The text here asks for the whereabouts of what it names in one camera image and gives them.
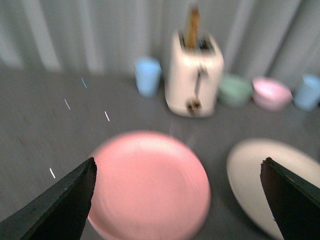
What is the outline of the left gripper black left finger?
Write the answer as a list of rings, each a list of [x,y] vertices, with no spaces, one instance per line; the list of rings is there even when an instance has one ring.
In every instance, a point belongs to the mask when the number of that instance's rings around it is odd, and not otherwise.
[[[89,158],[0,223],[2,240],[79,240],[95,189],[97,165]]]

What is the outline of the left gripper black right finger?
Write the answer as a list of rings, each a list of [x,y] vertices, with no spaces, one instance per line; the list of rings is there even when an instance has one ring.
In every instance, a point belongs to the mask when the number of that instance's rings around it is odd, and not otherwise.
[[[260,182],[285,240],[320,238],[320,189],[317,186],[270,157],[261,164]]]

